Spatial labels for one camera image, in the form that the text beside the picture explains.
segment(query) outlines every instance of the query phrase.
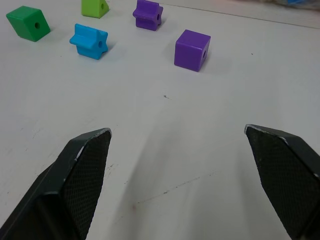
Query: green cube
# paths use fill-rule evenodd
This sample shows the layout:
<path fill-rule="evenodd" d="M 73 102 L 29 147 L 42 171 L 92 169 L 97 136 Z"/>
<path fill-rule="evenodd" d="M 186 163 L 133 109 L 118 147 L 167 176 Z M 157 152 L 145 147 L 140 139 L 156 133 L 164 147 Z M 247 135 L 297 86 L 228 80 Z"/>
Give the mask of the green cube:
<path fill-rule="evenodd" d="M 81 0 L 81 13 L 86 17 L 101 18 L 109 11 L 105 0 Z"/>
<path fill-rule="evenodd" d="M 48 33 L 50 28 L 40 9 L 21 6 L 6 15 L 16 34 L 23 39 L 36 42 Z"/>

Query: blue star-shaped block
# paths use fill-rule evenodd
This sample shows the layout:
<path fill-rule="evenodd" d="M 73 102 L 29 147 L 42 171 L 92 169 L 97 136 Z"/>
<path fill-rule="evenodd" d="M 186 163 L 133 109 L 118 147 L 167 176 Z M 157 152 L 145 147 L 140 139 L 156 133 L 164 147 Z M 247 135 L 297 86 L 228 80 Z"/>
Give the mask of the blue star-shaped block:
<path fill-rule="evenodd" d="M 106 31 L 76 23 L 70 43 L 76 45 L 78 54 L 99 60 L 108 51 L 107 37 Z"/>

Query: purple star-shaped block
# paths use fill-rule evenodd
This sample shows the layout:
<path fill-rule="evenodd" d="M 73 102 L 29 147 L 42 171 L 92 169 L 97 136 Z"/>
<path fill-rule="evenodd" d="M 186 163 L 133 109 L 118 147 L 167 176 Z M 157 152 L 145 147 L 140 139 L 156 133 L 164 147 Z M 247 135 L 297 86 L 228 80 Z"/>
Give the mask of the purple star-shaped block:
<path fill-rule="evenodd" d="M 157 2 L 138 0 L 136 9 L 133 12 L 135 17 L 135 25 L 138 28 L 156 31 L 161 25 L 162 12 L 164 8 Z"/>

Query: toy block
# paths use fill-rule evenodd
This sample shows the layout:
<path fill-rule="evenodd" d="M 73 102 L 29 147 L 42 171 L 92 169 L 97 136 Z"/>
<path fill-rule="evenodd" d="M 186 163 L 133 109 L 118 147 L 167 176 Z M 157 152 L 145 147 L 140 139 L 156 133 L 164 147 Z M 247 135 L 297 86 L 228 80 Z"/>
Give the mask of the toy block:
<path fill-rule="evenodd" d="M 76 45 L 78 54 L 99 60 L 108 51 L 108 33 L 89 26 L 75 24 L 70 43 Z"/>
<path fill-rule="evenodd" d="M 138 0 L 136 9 L 133 12 L 135 17 L 135 25 L 138 28 L 156 31 L 158 26 L 161 25 L 162 12 L 164 8 L 159 3 Z"/>
<path fill-rule="evenodd" d="M 81 0 L 81 13 L 83 16 L 100 19 L 109 11 L 105 0 Z"/>
<path fill-rule="evenodd" d="M 199 72 L 208 56 L 211 37 L 185 30 L 175 43 L 174 65 Z"/>
<path fill-rule="evenodd" d="M 21 6 L 6 15 L 16 34 L 36 42 L 48 33 L 50 28 L 40 9 Z"/>

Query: purple cube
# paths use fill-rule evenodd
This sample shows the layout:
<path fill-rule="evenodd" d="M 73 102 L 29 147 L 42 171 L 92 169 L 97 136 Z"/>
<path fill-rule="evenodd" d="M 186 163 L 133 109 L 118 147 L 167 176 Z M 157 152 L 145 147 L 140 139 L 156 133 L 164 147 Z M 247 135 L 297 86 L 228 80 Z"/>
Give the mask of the purple cube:
<path fill-rule="evenodd" d="M 185 30 L 175 43 L 174 65 L 199 72 L 207 59 L 211 37 Z"/>
<path fill-rule="evenodd" d="M 156 31 L 158 26 L 162 23 L 161 16 L 163 10 L 164 8 L 160 6 L 159 3 L 138 0 L 136 9 L 133 12 L 135 25 L 138 28 Z"/>

